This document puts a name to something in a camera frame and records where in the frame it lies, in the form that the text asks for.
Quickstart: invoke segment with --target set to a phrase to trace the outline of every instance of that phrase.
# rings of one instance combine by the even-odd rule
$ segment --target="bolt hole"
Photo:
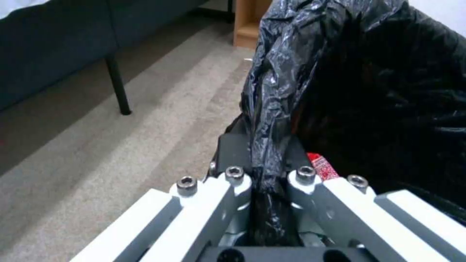
[[[303,174],[312,174],[314,169],[310,166],[302,166],[299,168],[299,171]]]
[[[192,178],[191,177],[183,177],[181,179],[181,183],[186,185],[186,184],[191,184],[192,183]]]
[[[348,182],[356,187],[367,187],[369,185],[365,178],[358,175],[349,175]]]
[[[217,262],[245,262],[241,251],[233,248],[223,250],[217,257]]]
[[[324,262],[350,262],[350,259],[339,250],[328,250],[323,254]]]
[[[229,169],[229,171],[230,171],[231,174],[239,174],[240,173],[240,169],[237,168],[237,167],[231,167]]]

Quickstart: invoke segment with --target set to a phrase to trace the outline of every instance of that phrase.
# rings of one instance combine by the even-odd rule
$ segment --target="wooden shelf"
[[[259,21],[272,0],[237,0],[234,25],[234,45],[256,48],[259,37]]]

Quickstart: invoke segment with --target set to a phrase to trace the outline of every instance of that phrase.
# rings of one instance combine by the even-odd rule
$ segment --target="black plastic bag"
[[[251,244],[299,245],[284,190],[292,134],[340,176],[407,188],[465,223],[466,40],[404,0],[274,0],[241,109]]]

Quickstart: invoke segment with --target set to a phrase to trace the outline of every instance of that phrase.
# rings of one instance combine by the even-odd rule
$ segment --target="gray carpet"
[[[0,112],[0,261],[69,260],[149,188],[203,177],[251,66],[232,29],[184,17],[119,52],[130,116],[103,61]]]

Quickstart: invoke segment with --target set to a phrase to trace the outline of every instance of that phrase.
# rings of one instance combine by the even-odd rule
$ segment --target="hex socket screw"
[[[369,182],[362,176],[358,175],[349,175],[346,180],[352,184],[355,188],[359,189],[363,194],[366,193]]]
[[[192,196],[198,191],[198,180],[192,176],[182,177],[176,182],[178,194]]]
[[[304,165],[296,172],[296,180],[303,185],[309,185],[314,182],[315,174],[316,172],[314,168]]]
[[[240,166],[229,166],[225,170],[225,179],[233,186],[241,184],[244,178],[244,170]]]

